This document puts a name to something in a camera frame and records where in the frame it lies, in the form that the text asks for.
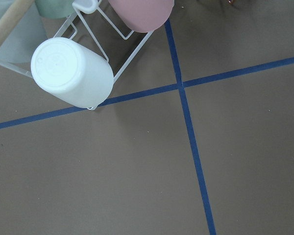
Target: blue line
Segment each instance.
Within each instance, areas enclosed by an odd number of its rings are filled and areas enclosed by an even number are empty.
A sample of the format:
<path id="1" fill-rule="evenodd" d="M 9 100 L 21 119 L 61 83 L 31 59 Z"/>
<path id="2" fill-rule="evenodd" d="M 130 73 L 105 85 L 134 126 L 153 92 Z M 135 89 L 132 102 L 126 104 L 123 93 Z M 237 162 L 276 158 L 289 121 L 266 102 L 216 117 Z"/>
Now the blue line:
<path id="1" fill-rule="evenodd" d="M 177 90 L 176 84 L 171 84 L 171 85 L 167 85 L 167 86 L 153 88 L 153 89 L 146 90 L 146 91 L 135 92 L 132 94 L 126 94 L 126 95 L 121 95 L 121 96 L 114 97 L 114 98 L 109 98 L 109 99 L 106 99 L 99 106 L 120 103 L 123 101 L 138 99 L 141 97 L 154 95 L 154 94 L 160 94 L 160 93 L 169 92 L 169 91 L 173 91 L 173 90 Z M 33 116 L 24 117 L 24 118 L 20 118 L 20 119 L 16 119 L 16 120 L 6 121 L 6 122 L 0 123 L 0 129 L 11 127 L 11 126 L 16 126 L 16 125 L 21 125 L 21 124 L 25 124 L 25 123 L 29 123 L 29 122 L 33 122 L 33 121 L 44 120 L 47 118 L 53 118 L 53 117 L 57 117 L 57 116 L 65 115 L 65 114 L 76 113 L 76 112 L 83 111 L 83 110 L 85 110 L 85 109 L 77 108 L 77 107 L 70 107 L 70 108 L 60 109 L 60 110 L 56 110 L 56 111 L 51 111 L 48 113 L 43 113 L 43 114 L 33 115 Z"/>
<path id="2" fill-rule="evenodd" d="M 216 228 L 215 228 L 214 220 L 212 217 L 211 206 L 209 203 L 208 192 L 207 192 L 204 174 L 203 174 L 202 166 L 201 166 L 201 162 L 200 162 L 199 151 L 198 151 L 197 142 L 196 142 L 196 138 L 195 138 L 190 109 L 188 106 L 186 93 L 185 93 L 185 90 L 183 87 L 182 74 L 181 74 L 181 69 L 180 69 L 180 65 L 179 65 L 179 61 L 178 61 L 178 57 L 177 57 L 177 52 L 176 52 L 176 48 L 175 48 L 175 43 L 174 43 L 170 20 L 167 20 L 167 22 L 165 23 L 165 28 L 166 28 L 167 38 L 168 38 L 168 42 L 169 42 L 175 77 L 176 77 L 176 81 L 178 84 L 178 91 L 179 91 L 180 98 L 181 98 L 187 133 L 188 133 L 188 137 L 189 137 L 189 141 L 190 141 L 190 145 L 191 145 L 191 149 L 192 149 L 192 154 L 193 154 L 193 159 L 194 159 L 194 163 L 195 163 L 195 169 L 196 169 L 196 173 L 197 173 L 199 189 L 200 189 L 201 198 L 202 198 L 204 209 L 205 209 L 208 229 L 209 229 L 210 235 L 216 235 L 217 234 Z"/>
<path id="3" fill-rule="evenodd" d="M 219 81 L 226 78 L 236 77 L 236 76 L 240 76 L 240 75 L 244 75 L 248 73 L 263 71 L 263 70 L 269 70 L 269 69 L 273 69 L 273 68 L 285 66 L 285 65 L 290 65 L 290 64 L 294 64 L 294 57 L 278 60 L 278 61 L 273 61 L 273 62 L 261 64 L 261 65 L 251 66 L 251 67 L 247 67 L 247 68 L 243 68 L 239 70 L 223 72 L 223 73 L 219 73 L 219 74 L 215 74 L 215 75 L 211 75 L 207 77 L 193 79 L 190 81 L 183 82 L 183 85 L 184 87 L 191 87 L 191 86 L 196 86 L 199 84 Z"/>

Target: gray floor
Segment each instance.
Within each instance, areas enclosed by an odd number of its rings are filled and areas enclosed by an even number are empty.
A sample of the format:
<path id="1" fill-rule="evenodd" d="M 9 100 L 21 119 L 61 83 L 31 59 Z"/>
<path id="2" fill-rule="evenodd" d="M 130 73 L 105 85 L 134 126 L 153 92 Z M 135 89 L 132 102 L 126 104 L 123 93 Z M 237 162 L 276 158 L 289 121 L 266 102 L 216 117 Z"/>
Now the gray floor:
<path id="1" fill-rule="evenodd" d="M 142 36 L 87 20 L 117 71 Z M 179 64 L 167 23 L 96 111 L 0 67 L 0 235 L 294 235 L 294 1 L 176 0 L 170 22 Z"/>

